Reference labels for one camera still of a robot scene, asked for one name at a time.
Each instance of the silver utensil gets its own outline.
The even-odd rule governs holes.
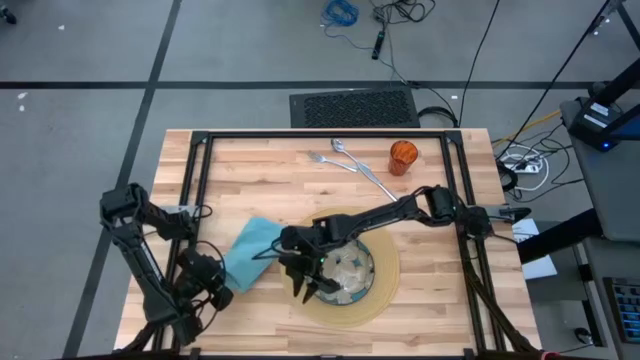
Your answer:
[[[345,165],[343,163],[339,163],[337,161],[329,160],[326,157],[324,157],[324,156],[322,156],[322,155],[320,155],[320,154],[318,154],[316,152],[309,151],[309,152],[307,152],[307,155],[309,155],[311,160],[313,160],[313,161],[315,161],[317,163],[326,162],[326,163],[329,163],[329,164],[338,165],[341,168],[347,169],[347,170],[349,170],[351,172],[358,172],[358,169],[356,169],[356,168],[353,168],[353,167],[351,167],[349,165]]]
[[[387,196],[391,200],[398,201],[398,198],[396,198],[391,193],[391,191],[389,191],[386,187],[384,187],[384,185],[382,185],[382,182],[380,181],[380,179],[378,179],[373,174],[373,171],[371,171],[371,169],[367,165],[361,163],[360,161],[358,161],[358,159],[356,159],[355,157],[353,157],[351,154],[347,152],[347,150],[344,148],[344,143],[340,139],[331,139],[331,147],[333,147],[333,150],[335,152],[343,153],[347,155],[349,158],[351,158],[351,160],[353,160],[353,162],[356,163],[356,165],[358,166],[358,169],[364,174],[364,176],[366,176],[369,180],[371,180],[372,183],[378,185],[378,187],[382,189],[382,191],[384,191],[385,194],[387,194]]]

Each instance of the tan plate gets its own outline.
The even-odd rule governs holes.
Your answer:
[[[363,209],[356,207],[336,207],[322,210],[306,219],[301,225],[311,226],[312,220],[333,214],[358,214]],[[280,266],[284,291],[291,298],[297,311],[301,311],[313,321],[332,327],[355,327],[367,323],[378,316],[391,303],[400,281],[400,257],[393,238],[384,228],[360,235],[360,241],[369,249],[375,266],[375,277],[369,292],[360,300],[349,305],[330,305],[316,296],[302,305],[306,285],[302,285],[297,298],[293,297],[293,282]]]

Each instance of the white paper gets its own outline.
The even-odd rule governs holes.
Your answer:
[[[517,242],[525,241],[539,233],[538,227],[533,219],[522,219],[513,225],[513,239]],[[558,274],[549,255],[522,265],[522,272],[526,280]]]

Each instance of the white cable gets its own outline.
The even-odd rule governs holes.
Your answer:
[[[511,154],[511,153],[509,153],[509,148],[512,148],[512,147],[518,147],[518,148],[526,149],[526,150],[528,150],[530,152],[533,152],[533,154],[532,155],[527,155],[527,156],[523,156],[522,154]],[[547,179],[549,178],[549,161],[547,161],[547,158],[542,156],[542,154],[540,154],[540,152],[538,152],[536,149],[530,148],[528,146],[523,146],[523,145],[518,145],[518,144],[511,144],[511,146],[509,146],[507,148],[507,150],[505,151],[504,155],[500,158],[500,161],[502,161],[504,163],[505,160],[508,160],[508,159],[516,160],[516,162],[520,162],[521,160],[524,159],[527,163],[530,163],[532,165],[545,168],[544,178],[542,179],[542,181],[538,185],[536,185],[536,186],[534,186],[532,188],[524,188],[524,187],[516,186],[515,189],[521,190],[521,191],[536,191],[536,190],[540,189],[542,187],[542,185],[544,185],[545,182],[547,182]]]

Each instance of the floor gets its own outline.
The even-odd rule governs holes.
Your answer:
[[[100,194],[127,181],[150,187],[166,129],[286,128],[290,94],[362,87],[359,81],[380,86],[391,76],[368,52],[323,34],[320,1],[3,1],[19,20],[0,23],[0,201],[10,204],[0,210],[3,359],[63,354],[100,236]],[[358,23],[327,31],[370,46],[378,31],[371,6],[352,2],[360,8]],[[463,127],[488,128],[496,139],[517,130],[601,4],[502,2],[466,94]],[[394,26],[399,73],[432,82],[459,113],[493,6],[493,0],[439,1],[425,21]],[[640,3],[628,1],[626,8],[640,24]],[[383,49],[383,58],[388,52]],[[637,57],[614,14],[585,40],[534,118],[584,95],[585,84],[611,79]],[[442,105],[427,90],[413,95],[418,108]],[[639,90],[630,91],[620,106],[639,98]],[[448,126],[434,117],[421,124]],[[527,135],[557,124],[554,119]],[[568,143],[564,128],[554,138]],[[561,180],[581,176],[570,158]],[[551,157],[550,175],[566,161],[562,154]],[[590,206],[583,184],[530,204],[541,220],[563,220]],[[79,354],[111,350],[128,278],[111,249]],[[535,305],[550,350],[578,345],[567,332],[584,319],[567,306],[575,310]],[[549,326],[564,317],[572,320]],[[600,356],[592,350],[598,349],[579,354]]]

